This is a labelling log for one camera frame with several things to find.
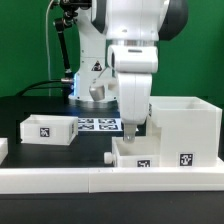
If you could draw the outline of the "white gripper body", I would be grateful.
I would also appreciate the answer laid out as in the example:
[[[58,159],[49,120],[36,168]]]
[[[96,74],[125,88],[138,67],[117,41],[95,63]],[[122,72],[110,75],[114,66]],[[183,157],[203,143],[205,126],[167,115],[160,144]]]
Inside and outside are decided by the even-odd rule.
[[[149,110],[152,75],[158,70],[157,48],[110,45],[107,62],[116,73],[122,122],[143,124]]]

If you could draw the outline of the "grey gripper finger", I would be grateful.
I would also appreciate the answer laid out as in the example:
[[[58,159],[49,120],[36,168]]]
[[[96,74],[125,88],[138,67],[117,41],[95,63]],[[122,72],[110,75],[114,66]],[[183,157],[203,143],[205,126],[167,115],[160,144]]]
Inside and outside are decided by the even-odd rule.
[[[126,143],[133,143],[135,141],[137,126],[135,124],[124,125],[124,141]]]

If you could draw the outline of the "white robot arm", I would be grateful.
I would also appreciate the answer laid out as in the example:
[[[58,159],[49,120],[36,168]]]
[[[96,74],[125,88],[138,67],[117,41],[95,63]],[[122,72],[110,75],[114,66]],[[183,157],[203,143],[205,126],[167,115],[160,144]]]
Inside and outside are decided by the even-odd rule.
[[[116,96],[128,143],[148,114],[157,42],[173,39],[187,20],[187,0],[90,0],[89,9],[78,10],[76,99],[108,102]]]

